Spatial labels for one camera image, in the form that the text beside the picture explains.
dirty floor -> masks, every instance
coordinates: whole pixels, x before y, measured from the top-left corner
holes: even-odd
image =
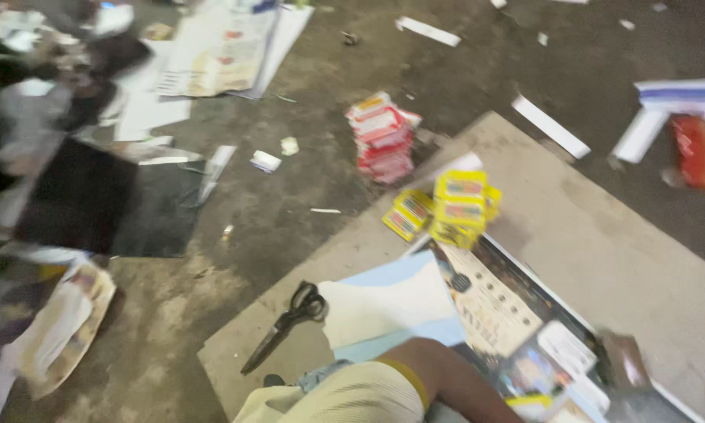
[[[381,194],[357,173],[343,117],[378,90],[435,132],[453,136],[494,109],[540,139],[510,109],[522,92],[593,149],[576,168],[705,258],[705,193],[660,181],[660,170],[675,163],[670,137],[624,172],[606,160],[637,110],[633,81],[705,77],[705,0],[667,1],[661,13],[646,1],[510,3],[502,12],[488,0],[316,3],[263,100],[198,99],[190,120],[155,131],[207,156],[218,145],[238,147],[185,257],[112,260],[122,289],[105,330],[54,394],[32,403],[19,384],[2,421],[226,421],[196,351]],[[177,18],[170,5],[136,7],[141,24]],[[394,27],[401,15],[463,41],[451,48],[401,33]],[[344,46],[340,31],[361,43]],[[549,35],[547,47],[538,32]],[[254,150],[280,156],[287,136],[298,139],[300,153],[273,175],[251,167]],[[235,230],[222,242],[227,225]]]

scissors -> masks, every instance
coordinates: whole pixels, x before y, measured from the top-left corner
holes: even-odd
[[[287,337],[293,326],[319,317],[325,308],[326,300],[319,294],[319,288],[315,284],[302,281],[292,294],[290,308],[280,315],[264,340],[258,344],[240,374],[247,375],[252,372]]]

scissor handle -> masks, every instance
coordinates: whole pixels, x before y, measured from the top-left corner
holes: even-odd
[[[299,316],[315,318],[324,311],[326,300],[319,294],[319,287],[310,282],[302,281],[292,294],[290,312]]]

paper strip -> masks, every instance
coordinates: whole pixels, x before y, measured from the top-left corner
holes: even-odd
[[[639,163],[670,115],[667,111],[641,108],[611,154],[630,163]]]
[[[425,35],[426,37],[436,40],[437,42],[442,42],[446,45],[451,45],[452,47],[457,47],[457,44],[461,41],[460,37],[457,35],[450,34],[439,28],[434,28],[431,25],[418,22],[417,20],[412,20],[411,18],[405,16],[397,19],[395,21],[395,25],[400,31],[402,31],[403,28],[407,28],[414,33]]]
[[[552,140],[556,141],[556,143],[561,145],[566,151],[569,151],[575,158],[581,159],[590,152],[590,147],[585,145],[576,136],[573,136],[571,132],[565,130],[563,126],[556,123],[549,115],[535,107],[535,105],[525,97],[517,97],[514,103],[512,103],[512,107],[527,118],[527,120],[533,122],[538,129],[551,137]]]

stack of yellow boxes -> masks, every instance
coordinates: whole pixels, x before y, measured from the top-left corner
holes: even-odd
[[[485,172],[450,170],[436,180],[434,199],[431,236],[471,249],[498,215],[501,191],[488,185]]]
[[[500,200],[501,191],[487,184],[485,172],[450,170],[436,180],[434,199],[404,190],[381,220],[410,241],[433,216],[428,232],[434,239],[471,249],[486,223],[498,215]]]

